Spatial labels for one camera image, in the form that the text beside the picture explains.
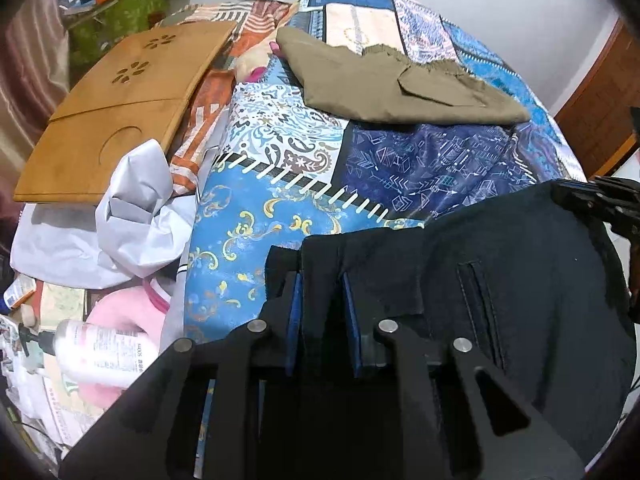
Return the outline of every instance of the pink satin curtain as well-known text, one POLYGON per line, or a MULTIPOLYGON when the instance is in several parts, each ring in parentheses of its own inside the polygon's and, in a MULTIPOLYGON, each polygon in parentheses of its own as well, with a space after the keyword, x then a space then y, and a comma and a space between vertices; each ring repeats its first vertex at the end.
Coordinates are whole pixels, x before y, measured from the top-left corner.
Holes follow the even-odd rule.
POLYGON ((0 251, 21 205, 12 195, 20 172, 68 93, 68 39, 58 0, 25 0, 0 35, 0 251))

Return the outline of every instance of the silver bolt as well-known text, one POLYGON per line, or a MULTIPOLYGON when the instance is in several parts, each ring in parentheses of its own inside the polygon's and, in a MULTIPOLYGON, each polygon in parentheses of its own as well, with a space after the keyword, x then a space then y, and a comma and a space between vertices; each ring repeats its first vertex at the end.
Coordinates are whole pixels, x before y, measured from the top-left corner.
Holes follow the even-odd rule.
POLYGON ((261 319, 254 319, 247 323, 246 327, 249 329, 249 332, 260 333, 264 332, 267 328, 267 322, 261 319))
POLYGON ((191 339, 187 339, 186 337, 181 337, 180 339, 178 339, 178 341, 174 343, 174 350, 180 353, 188 352, 189 350, 191 350, 192 346, 193 346, 193 341, 191 339))
POLYGON ((471 341, 469 341, 469 339, 467 339, 466 337, 459 337, 453 341, 453 348, 455 348, 458 352, 466 354, 473 348, 473 345, 471 344, 471 341))
POLYGON ((398 323, 396 323, 393 319, 383 319, 378 323, 378 328, 382 330, 382 332, 391 334, 398 330, 398 323))

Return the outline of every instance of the wooden door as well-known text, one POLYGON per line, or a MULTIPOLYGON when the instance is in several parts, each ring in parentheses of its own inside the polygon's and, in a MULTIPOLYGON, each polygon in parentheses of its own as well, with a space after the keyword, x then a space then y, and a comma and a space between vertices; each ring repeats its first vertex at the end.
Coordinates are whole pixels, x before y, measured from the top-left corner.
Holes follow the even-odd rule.
POLYGON ((630 106, 640 106, 640 43, 619 21, 556 115, 587 177, 610 173, 634 150, 630 106))

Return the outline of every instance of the pants pocket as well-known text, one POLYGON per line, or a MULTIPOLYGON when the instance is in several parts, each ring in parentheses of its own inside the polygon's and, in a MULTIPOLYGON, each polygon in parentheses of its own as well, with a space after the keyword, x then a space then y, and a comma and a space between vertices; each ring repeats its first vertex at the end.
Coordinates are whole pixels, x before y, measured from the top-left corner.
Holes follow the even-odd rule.
POLYGON ((494 364, 504 370, 504 357, 494 304, 479 260, 458 264, 456 272, 476 344, 494 364))

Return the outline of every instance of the brown garment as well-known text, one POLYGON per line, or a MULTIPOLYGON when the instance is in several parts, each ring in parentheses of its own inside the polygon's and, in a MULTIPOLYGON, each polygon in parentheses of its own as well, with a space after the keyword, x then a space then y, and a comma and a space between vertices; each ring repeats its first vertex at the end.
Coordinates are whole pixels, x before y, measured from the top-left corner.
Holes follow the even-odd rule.
POLYGON ((293 27, 278 45, 304 87, 305 104, 373 123, 514 124, 529 112, 453 60, 416 64, 386 45, 362 56, 329 46, 293 27))

